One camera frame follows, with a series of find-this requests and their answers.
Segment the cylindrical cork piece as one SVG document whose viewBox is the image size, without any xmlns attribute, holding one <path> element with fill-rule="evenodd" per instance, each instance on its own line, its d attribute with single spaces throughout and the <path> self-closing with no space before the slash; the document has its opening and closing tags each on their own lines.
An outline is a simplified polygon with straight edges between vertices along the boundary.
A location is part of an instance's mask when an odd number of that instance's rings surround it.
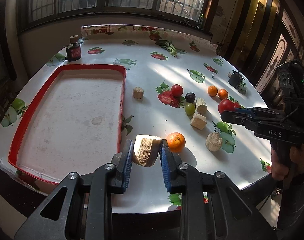
<svg viewBox="0 0 304 240">
<path fill-rule="evenodd" d="M 205 100 L 203 98 L 197 98 L 195 103 L 196 111 L 199 114 L 205 115 L 207 112 L 207 105 L 205 103 Z"/>
</svg>

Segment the angular cork block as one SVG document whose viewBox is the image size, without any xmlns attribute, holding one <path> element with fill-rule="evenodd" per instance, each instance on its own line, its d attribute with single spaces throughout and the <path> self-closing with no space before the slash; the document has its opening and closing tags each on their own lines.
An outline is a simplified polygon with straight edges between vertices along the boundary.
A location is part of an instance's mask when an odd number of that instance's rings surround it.
<svg viewBox="0 0 304 240">
<path fill-rule="evenodd" d="M 202 130 L 207 125 L 207 119 L 205 116 L 199 114 L 198 112 L 194 112 L 193 117 L 191 119 L 191 126 Z"/>
</svg>

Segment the large beige cork wedge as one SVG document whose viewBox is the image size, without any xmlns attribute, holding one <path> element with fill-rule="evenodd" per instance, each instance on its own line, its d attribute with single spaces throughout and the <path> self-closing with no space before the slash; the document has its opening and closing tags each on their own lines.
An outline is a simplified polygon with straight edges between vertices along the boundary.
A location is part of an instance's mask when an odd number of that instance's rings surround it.
<svg viewBox="0 0 304 240">
<path fill-rule="evenodd" d="M 143 167 L 151 167 L 154 165 L 162 139 L 152 135 L 137 135 L 134 143 L 134 152 L 132 161 Z"/>
</svg>

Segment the red rimmed white tray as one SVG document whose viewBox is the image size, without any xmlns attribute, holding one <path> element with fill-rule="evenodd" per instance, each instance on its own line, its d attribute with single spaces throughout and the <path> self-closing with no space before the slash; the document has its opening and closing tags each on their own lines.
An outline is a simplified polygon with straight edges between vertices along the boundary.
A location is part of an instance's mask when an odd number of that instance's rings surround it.
<svg viewBox="0 0 304 240">
<path fill-rule="evenodd" d="M 126 73 L 112 64 L 58 67 L 21 119 L 9 163 L 50 184 L 108 163 L 119 151 Z"/>
</svg>

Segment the small round cork piece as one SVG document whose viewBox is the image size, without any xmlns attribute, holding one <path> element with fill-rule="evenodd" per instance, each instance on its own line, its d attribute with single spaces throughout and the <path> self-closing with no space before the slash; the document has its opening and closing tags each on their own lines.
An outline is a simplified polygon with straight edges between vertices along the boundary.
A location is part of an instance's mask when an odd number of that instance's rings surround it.
<svg viewBox="0 0 304 240">
<path fill-rule="evenodd" d="M 136 99 L 142 99 L 144 97 L 144 89 L 141 87 L 134 87 L 132 93 Z"/>
</svg>

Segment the rough lumpy cork piece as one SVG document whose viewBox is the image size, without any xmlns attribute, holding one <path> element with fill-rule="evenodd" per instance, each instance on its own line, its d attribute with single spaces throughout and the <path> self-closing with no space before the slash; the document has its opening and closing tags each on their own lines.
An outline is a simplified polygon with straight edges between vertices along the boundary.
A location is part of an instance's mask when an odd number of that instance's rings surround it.
<svg viewBox="0 0 304 240">
<path fill-rule="evenodd" d="M 206 138 L 206 147 L 211 152 L 217 152 L 220 150 L 222 144 L 223 140 L 218 132 L 210 133 Z"/>
</svg>

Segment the green grape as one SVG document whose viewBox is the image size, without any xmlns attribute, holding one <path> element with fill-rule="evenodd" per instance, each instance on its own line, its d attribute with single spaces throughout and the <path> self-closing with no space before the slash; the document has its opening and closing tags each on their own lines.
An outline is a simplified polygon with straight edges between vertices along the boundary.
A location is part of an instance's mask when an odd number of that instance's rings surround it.
<svg viewBox="0 0 304 240">
<path fill-rule="evenodd" d="M 193 115 L 194 112 L 195 112 L 195 105 L 193 103 L 187 103 L 187 104 L 185 104 L 185 113 L 188 116 Z"/>
</svg>

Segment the dark purple plum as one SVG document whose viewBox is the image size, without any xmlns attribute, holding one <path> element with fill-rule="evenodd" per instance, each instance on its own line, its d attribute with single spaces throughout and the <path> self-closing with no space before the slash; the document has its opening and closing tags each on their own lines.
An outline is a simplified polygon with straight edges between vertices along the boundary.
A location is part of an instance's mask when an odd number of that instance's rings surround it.
<svg viewBox="0 0 304 240">
<path fill-rule="evenodd" d="M 192 92 L 189 92 L 185 95 L 185 100 L 187 103 L 194 103 L 195 102 L 195 94 Z"/>
</svg>

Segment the dark bottle with cork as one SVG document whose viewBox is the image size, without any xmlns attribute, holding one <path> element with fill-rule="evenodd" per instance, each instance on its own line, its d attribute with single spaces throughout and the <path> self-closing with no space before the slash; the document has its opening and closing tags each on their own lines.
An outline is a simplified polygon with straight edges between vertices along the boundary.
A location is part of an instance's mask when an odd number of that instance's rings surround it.
<svg viewBox="0 0 304 240">
<path fill-rule="evenodd" d="M 77 61 L 81 58 L 81 46 L 78 35 L 70 36 L 70 44 L 67 45 L 65 48 L 67 61 Z"/>
</svg>

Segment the large orange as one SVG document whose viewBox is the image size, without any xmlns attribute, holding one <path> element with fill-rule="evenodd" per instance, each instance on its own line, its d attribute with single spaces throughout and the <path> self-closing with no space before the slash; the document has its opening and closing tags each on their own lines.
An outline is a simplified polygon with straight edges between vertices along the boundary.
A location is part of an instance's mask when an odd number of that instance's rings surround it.
<svg viewBox="0 0 304 240">
<path fill-rule="evenodd" d="M 174 153 L 180 153 L 186 144 L 185 137 L 181 133 L 170 133 L 166 138 L 169 149 Z"/>
</svg>

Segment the red tomato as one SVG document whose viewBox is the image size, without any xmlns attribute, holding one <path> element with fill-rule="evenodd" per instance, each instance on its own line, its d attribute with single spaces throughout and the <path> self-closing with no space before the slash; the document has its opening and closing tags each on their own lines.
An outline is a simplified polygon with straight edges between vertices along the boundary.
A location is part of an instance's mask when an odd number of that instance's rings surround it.
<svg viewBox="0 0 304 240">
<path fill-rule="evenodd" d="M 222 114 L 224 111 L 235 111 L 234 103 L 231 100 L 224 99 L 218 105 L 218 112 Z"/>
<path fill-rule="evenodd" d="M 172 95 L 176 98 L 180 98 L 183 95 L 183 87 L 181 85 L 175 84 L 171 87 Z"/>
</svg>

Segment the fruit print tablecloth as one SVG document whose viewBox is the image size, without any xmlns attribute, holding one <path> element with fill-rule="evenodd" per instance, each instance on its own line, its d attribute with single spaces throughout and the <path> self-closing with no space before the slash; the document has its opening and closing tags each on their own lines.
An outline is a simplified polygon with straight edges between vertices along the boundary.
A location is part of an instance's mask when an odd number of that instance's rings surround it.
<svg viewBox="0 0 304 240">
<path fill-rule="evenodd" d="M 60 28 L 42 28 L 20 38 L 31 78 L 0 124 L 0 195 L 22 215 L 29 216 L 58 183 L 46 183 L 11 165 L 10 146 L 37 92 L 58 67 L 68 64 L 112 64 L 126 69 L 119 151 L 126 140 L 135 142 L 140 134 L 166 139 L 177 132 L 186 140 L 181 159 L 200 172 L 224 172 L 239 189 L 268 175 L 261 163 L 270 161 L 270 143 L 243 126 L 233 125 L 232 132 L 224 132 L 223 145 L 217 152 L 206 147 L 207 136 L 221 120 L 220 99 L 209 96 L 209 86 L 227 90 L 228 96 L 244 107 L 265 106 L 253 85 L 248 84 L 246 94 L 240 94 L 228 83 L 234 67 L 215 53 L 213 44 L 180 32 L 130 25 L 87 26 L 80 35 L 84 38 L 81 58 L 74 62 L 54 58 L 56 53 L 65 53 L 68 44 L 68 35 Z M 175 84 L 183 87 L 180 98 L 172 95 Z M 142 99 L 133 97 L 134 87 L 144 89 Z M 202 130 L 191 126 L 193 115 L 185 113 L 185 95 L 189 92 L 196 96 L 194 105 L 197 98 L 203 98 L 207 105 L 203 115 L 207 125 Z"/>
</svg>

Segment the small orange mandarin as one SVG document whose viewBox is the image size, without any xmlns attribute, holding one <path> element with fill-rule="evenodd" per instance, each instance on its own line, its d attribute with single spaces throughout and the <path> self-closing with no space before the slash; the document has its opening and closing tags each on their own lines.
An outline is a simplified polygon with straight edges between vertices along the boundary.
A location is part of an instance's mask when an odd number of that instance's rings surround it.
<svg viewBox="0 0 304 240">
<path fill-rule="evenodd" d="M 215 97 L 218 94 L 218 89 L 215 86 L 209 86 L 207 89 L 207 92 L 208 92 L 209 96 Z"/>
<path fill-rule="evenodd" d="M 228 98 L 228 91 L 225 90 L 225 89 L 220 89 L 220 90 L 218 91 L 218 96 L 219 96 L 219 99 L 220 99 L 220 100 L 225 100 L 225 99 Z"/>
</svg>

